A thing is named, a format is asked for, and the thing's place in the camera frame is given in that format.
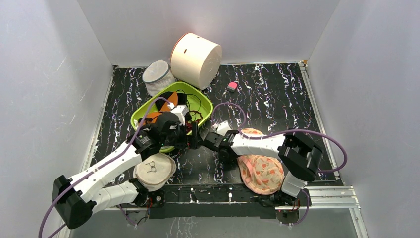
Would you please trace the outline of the floral mesh laundry bag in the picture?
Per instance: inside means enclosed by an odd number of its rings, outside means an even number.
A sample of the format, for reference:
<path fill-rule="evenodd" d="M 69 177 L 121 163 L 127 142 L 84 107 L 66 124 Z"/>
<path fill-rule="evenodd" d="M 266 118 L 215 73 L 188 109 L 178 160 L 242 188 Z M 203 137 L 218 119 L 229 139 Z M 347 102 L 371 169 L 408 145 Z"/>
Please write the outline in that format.
<path fill-rule="evenodd" d="M 240 175 L 245 186 L 260 195 L 280 191 L 285 174 L 281 162 L 273 157 L 242 155 L 237 158 Z"/>

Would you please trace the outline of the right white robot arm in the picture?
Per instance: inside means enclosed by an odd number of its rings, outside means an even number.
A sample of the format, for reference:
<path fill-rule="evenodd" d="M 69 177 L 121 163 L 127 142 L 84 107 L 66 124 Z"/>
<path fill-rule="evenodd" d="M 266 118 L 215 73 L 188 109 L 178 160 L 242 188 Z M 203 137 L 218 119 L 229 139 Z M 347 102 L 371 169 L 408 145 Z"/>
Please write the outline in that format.
<path fill-rule="evenodd" d="M 235 160 L 245 186 L 259 195 L 279 192 L 292 205 L 308 182 L 314 181 L 323 149 L 302 132 L 266 137 L 260 131 L 210 132 L 202 145 L 224 159 Z"/>

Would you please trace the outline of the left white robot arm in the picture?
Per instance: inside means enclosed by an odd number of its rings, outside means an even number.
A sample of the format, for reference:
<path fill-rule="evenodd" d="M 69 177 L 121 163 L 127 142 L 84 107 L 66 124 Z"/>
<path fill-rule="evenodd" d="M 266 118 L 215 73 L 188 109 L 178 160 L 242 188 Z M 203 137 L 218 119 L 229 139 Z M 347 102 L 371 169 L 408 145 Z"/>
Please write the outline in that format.
<path fill-rule="evenodd" d="M 69 229 L 86 223 L 108 207 L 123 203 L 146 204 L 150 193 L 161 189 L 176 170 L 162 147 L 199 146 L 199 123 L 185 122 L 182 113 L 164 112 L 153 123 L 140 123 L 114 152 L 70 178 L 53 183 L 52 202 Z"/>

